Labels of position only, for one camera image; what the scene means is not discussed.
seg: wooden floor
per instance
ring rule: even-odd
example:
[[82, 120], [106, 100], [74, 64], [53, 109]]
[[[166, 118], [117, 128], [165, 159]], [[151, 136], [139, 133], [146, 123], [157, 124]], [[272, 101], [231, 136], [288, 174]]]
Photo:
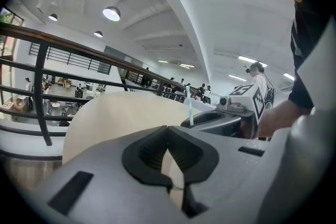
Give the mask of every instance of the wooden floor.
[[33, 191], [62, 165], [62, 161], [26, 161], [3, 155], [0, 155], [0, 162], [11, 181], [26, 191]]

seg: white marker cube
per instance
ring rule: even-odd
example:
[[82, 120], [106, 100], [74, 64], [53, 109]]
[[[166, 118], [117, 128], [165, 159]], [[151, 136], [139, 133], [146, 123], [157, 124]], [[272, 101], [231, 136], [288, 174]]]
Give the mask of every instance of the white marker cube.
[[229, 94], [231, 103], [240, 103], [246, 107], [247, 110], [253, 111], [256, 116], [257, 124], [265, 110], [265, 103], [261, 96], [258, 85], [243, 85], [239, 86], [232, 93]]

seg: metal railing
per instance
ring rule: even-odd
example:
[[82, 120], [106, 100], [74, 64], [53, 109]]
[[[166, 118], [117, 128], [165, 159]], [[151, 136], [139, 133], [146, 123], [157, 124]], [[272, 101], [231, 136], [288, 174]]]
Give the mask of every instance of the metal railing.
[[[43, 107], [43, 99], [47, 100], [56, 100], [56, 101], [66, 101], [66, 102], [77, 102], [77, 103], [87, 103], [90, 101], [90, 99], [84, 99], [84, 98], [72, 98], [72, 97], [62, 97], [59, 95], [51, 95], [51, 94], [43, 94], [41, 83], [43, 79], [43, 74], [47, 74], [50, 76], [57, 76], [57, 77], [66, 77], [68, 79], [74, 79], [79, 81], [86, 81], [86, 82], [92, 82], [97, 84], [103, 84], [107, 86], [114, 86], [114, 87], [121, 87], [121, 88], [127, 88], [127, 89], [136, 89], [136, 90], [142, 90], [142, 91], [150, 91], [156, 93], [156, 95], [166, 97], [166, 93], [163, 92], [164, 85], [170, 84], [172, 87], [178, 87], [185, 89], [185, 87], [181, 86], [180, 84], [171, 81], [165, 77], [159, 76], [155, 73], [152, 73], [146, 69], [143, 69], [141, 67], [138, 67], [132, 63], [129, 63], [127, 61], [118, 59], [116, 57], [113, 57], [111, 55], [104, 54], [103, 52], [88, 48], [86, 46], [83, 46], [81, 44], [62, 39], [60, 37], [56, 37], [47, 33], [43, 33], [37, 30], [29, 29], [22, 26], [15, 26], [15, 25], [9, 25], [0, 23], [0, 35], [8, 36], [8, 37], [14, 37], [21, 40], [26, 40], [29, 42], [33, 42], [35, 44], [39, 44], [39, 49], [37, 51], [37, 58], [36, 58], [36, 65], [27, 65], [19, 62], [13, 62], [11, 60], [0, 58], [0, 68], [2, 65], [24, 69], [28, 71], [32, 71], [35, 73], [34, 75], [34, 91], [26, 91], [22, 89], [12, 88], [4, 85], [0, 85], [0, 91], [6, 91], [11, 92], [15, 94], [21, 94], [28, 97], [33, 97], [36, 113], [23, 113], [11, 109], [6, 108], [0, 108], [0, 112], [10, 115], [15, 115], [23, 118], [30, 118], [30, 119], [37, 119], [39, 126], [40, 126], [40, 132], [34, 132], [34, 135], [42, 135], [46, 144], [48, 146], [52, 145], [51, 136], [54, 136], [55, 134], [53, 132], [48, 131], [47, 123], [46, 121], [71, 121], [72, 117], [69, 116], [52, 116], [48, 114], [44, 114], [44, 107]], [[128, 71], [134, 72], [136, 74], [141, 74], [143, 76], [146, 76], [147, 78], [155, 79], [157, 81], [158, 87], [157, 89], [151, 89], [151, 88], [144, 88], [144, 87], [138, 87], [138, 86], [130, 86], [122, 83], [115, 83], [111, 81], [105, 81], [105, 80], [99, 80], [99, 79], [93, 79], [93, 78], [86, 78], [82, 76], [77, 76], [73, 74], [63, 73], [55, 70], [49, 70], [44, 68], [45, 60], [47, 59], [48, 50], [52, 49], [58, 49], [62, 51], [66, 51], [70, 54], [79, 55], [81, 57], [86, 57], [101, 63], [105, 63], [107, 65], [112, 65], [115, 67], [119, 67], [122, 69], [126, 69]], [[176, 93], [169, 93], [169, 95], [180, 95], [185, 96], [185, 94], [176, 94]], [[17, 132], [16, 129], [6, 129], [7, 131]], [[20, 130], [20, 133], [32, 135], [31, 131], [24, 131]]]
[[[29, 50], [29, 55], [37, 56], [39, 49], [40, 44], [32, 42]], [[92, 60], [88, 57], [72, 54], [71, 52], [52, 47], [48, 47], [46, 59], [62, 62], [67, 65], [83, 67], [85, 69], [97, 71], [107, 75], [110, 73], [111, 69], [111, 65], [109, 65], [108, 63], [99, 62], [96, 60]]]

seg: ceiling light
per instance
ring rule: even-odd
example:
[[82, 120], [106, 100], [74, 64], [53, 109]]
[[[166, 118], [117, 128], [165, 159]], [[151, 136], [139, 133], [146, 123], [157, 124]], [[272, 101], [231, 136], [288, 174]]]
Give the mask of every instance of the ceiling light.
[[103, 10], [103, 14], [107, 19], [113, 20], [115, 22], [120, 20], [120, 10], [116, 7], [109, 6]]
[[[243, 60], [243, 61], [247, 61], [247, 62], [252, 62], [252, 63], [257, 62], [256, 60], [252, 60], [252, 59], [249, 59], [249, 58], [246, 58], [246, 57], [243, 57], [243, 56], [239, 56], [238, 59]], [[267, 67], [267, 65], [265, 63], [262, 63], [262, 62], [260, 62], [260, 63], [263, 67]]]
[[181, 63], [180, 66], [184, 66], [184, 67], [194, 67], [194, 66], [190, 66], [190, 65], [185, 65], [185, 64], [183, 64], [183, 63]]
[[287, 73], [285, 73], [285, 74], [283, 74], [285, 77], [287, 77], [287, 78], [289, 78], [289, 79], [291, 79], [291, 80], [294, 80], [294, 77], [293, 76], [291, 76], [291, 75], [289, 75], [289, 74], [287, 74]]
[[232, 75], [229, 75], [229, 77], [234, 78], [234, 79], [239, 79], [239, 80], [246, 81], [246, 79], [242, 79], [242, 78], [239, 78], [239, 77], [236, 77], [236, 76], [232, 76]]
[[94, 32], [94, 35], [97, 37], [103, 37], [103, 33], [101, 31]]
[[57, 15], [56, 15], [55, 13], [50, 14], [48, 18], [49, 18], [50, 20], [57, 21]]

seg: light blue stick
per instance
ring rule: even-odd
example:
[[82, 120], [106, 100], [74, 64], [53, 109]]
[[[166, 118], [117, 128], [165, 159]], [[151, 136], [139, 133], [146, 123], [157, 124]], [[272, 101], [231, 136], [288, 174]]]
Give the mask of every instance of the light blue stick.
[[187, 100], [188, 100], [188, 106], [189, 106], [189, 119], [190, 119], [190, 126], [194, 125], [194, 118], [193, 118], [193, 107], [191, 105], [191, 98], [190, 98], [190, 86], [186, 86], [187, 91]]

